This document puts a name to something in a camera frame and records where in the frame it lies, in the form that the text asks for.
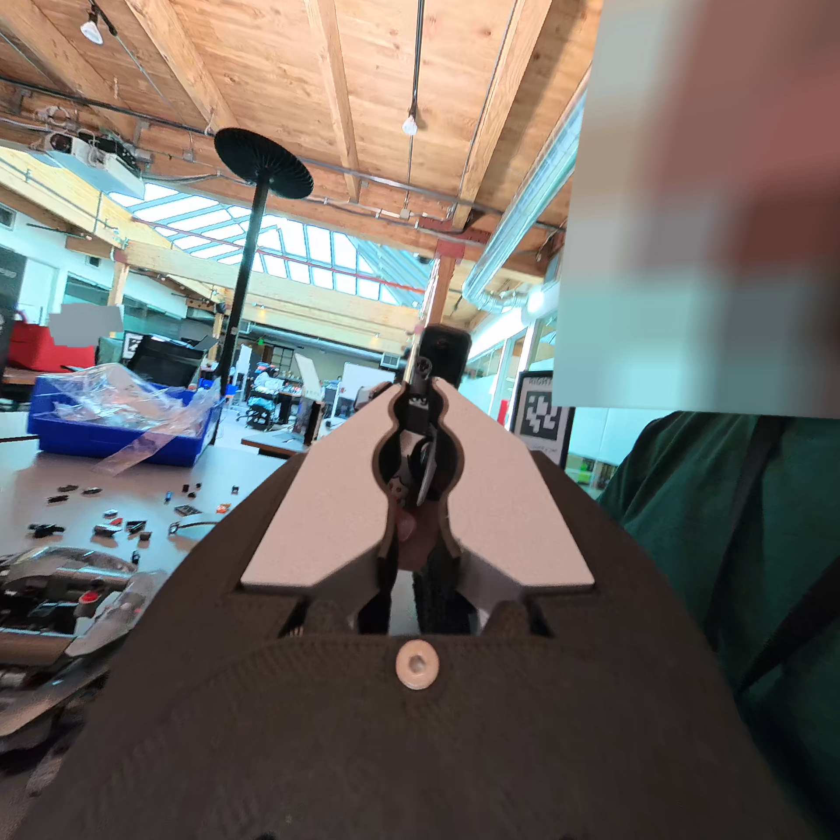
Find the red bag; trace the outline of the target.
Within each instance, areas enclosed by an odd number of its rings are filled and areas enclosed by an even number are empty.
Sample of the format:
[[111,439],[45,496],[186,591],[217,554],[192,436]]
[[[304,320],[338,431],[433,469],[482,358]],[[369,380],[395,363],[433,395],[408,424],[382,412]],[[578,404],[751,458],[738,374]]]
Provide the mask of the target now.
[[96,346],[57,344],[47,327],[23,320],[13,323],[7,366],[46,374],[85,370],[96,363]]

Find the black office chair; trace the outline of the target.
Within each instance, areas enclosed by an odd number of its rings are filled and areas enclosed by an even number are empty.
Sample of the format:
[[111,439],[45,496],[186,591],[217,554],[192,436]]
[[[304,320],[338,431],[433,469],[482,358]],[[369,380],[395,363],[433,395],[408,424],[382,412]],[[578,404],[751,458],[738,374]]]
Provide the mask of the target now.
[[198,373],[204,352],[191,345],[146,334],[126,363],[149,383],[186,389]]

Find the grey lego car model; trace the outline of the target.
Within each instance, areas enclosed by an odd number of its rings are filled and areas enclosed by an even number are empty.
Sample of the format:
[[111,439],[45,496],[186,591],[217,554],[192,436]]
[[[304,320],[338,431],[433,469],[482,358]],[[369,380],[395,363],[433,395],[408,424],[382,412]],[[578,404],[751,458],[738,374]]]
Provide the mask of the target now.
[[46,741],[99,688],[169,574],[58,544],[2,557],[1,750]]

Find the ceiling projector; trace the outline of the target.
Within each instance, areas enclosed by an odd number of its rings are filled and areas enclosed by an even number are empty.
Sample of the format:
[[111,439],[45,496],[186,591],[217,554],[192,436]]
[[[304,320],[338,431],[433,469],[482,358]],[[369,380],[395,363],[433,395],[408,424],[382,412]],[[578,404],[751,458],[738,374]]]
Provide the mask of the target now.
[[120,142],[89,132],[52,131],[33,144],[31,154],[64,168],[102,193],[144,198],[144,181],[134,156]]

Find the silver air duct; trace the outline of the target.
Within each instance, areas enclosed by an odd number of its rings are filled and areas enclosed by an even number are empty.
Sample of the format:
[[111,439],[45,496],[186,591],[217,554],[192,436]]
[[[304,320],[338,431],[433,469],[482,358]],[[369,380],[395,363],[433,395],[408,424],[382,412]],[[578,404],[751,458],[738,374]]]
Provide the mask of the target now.
[[463,282],[460,296],[479,311],[503,313],[507,308],[522,307],[528,299],[527,295],[515,290],[491,292],[488,286],[572,176],[591,74],[592,68],[588,67],[480,258]]

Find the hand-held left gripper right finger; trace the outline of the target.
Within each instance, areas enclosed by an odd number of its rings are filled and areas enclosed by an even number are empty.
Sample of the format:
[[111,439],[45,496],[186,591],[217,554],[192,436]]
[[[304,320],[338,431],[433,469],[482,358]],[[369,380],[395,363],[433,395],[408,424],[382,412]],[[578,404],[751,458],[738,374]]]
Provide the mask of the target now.
[[432,492],[432,632],[470,634],[501,604],[590,594],[595,578],[531,451],[445,380]]

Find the person's right hand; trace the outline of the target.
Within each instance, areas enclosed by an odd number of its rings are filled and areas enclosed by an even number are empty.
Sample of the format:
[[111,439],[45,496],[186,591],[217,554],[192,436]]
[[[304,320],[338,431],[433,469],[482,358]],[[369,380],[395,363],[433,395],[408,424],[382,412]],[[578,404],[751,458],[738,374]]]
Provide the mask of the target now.
[[435,505],[396,509],[397,564],[400,571],[419,572],[437,541],[438,515]]

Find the person in green shirt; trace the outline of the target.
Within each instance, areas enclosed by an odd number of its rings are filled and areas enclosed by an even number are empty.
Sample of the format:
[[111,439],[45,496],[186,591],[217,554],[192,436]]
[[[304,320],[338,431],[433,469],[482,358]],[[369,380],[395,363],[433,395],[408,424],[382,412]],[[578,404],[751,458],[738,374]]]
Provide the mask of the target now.
[[838,480],[837,419],[674,412],[600,499],[682,598],[824,838],[838,838]]

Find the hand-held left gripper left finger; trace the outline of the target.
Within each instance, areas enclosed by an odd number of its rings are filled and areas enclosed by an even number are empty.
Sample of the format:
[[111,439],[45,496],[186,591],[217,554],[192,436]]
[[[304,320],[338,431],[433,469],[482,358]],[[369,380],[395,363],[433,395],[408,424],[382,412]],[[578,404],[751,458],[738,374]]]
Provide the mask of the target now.
[[381,455],[396,469],[402,394],[388,385],[310,447],[240,576],[247,593],[332,602],[362,634],[387,633],[398,537]]

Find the white board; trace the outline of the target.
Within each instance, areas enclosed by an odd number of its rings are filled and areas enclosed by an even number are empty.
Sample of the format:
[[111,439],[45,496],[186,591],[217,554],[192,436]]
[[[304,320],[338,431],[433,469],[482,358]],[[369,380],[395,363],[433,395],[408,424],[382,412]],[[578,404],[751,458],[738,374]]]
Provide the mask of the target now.
[[300,373],[302,397],[314,402],[321,402],[323,386],[313,360],[307,355],[295,351],[293,361]]

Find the black floor lamp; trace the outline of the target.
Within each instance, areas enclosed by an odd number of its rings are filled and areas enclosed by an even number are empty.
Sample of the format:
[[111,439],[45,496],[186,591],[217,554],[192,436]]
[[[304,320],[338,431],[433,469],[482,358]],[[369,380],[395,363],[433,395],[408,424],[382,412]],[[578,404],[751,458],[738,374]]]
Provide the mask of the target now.
[[296,155],[277,142],[246,129],[221,129],[215,135],[214,147],[226,167],[255,188],[243,255],[234,286],[233,303],[228,313],[222,354],[216,369],[219,395],[225,397],[269,194],[284,199],[302,200],[312,194],[313,180],[307,167]]

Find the scattered small lego pieces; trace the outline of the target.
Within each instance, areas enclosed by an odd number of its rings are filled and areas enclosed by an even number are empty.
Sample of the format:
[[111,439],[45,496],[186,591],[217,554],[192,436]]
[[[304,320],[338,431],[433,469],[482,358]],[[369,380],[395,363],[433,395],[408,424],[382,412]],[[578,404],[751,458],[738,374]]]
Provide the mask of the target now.
[[160,488],[71,482],[37,497],[17,514],[30,543],[115,554],[141,568],[168,568],[185,556],[235,508],[228,498],[206,495],[204,486]]

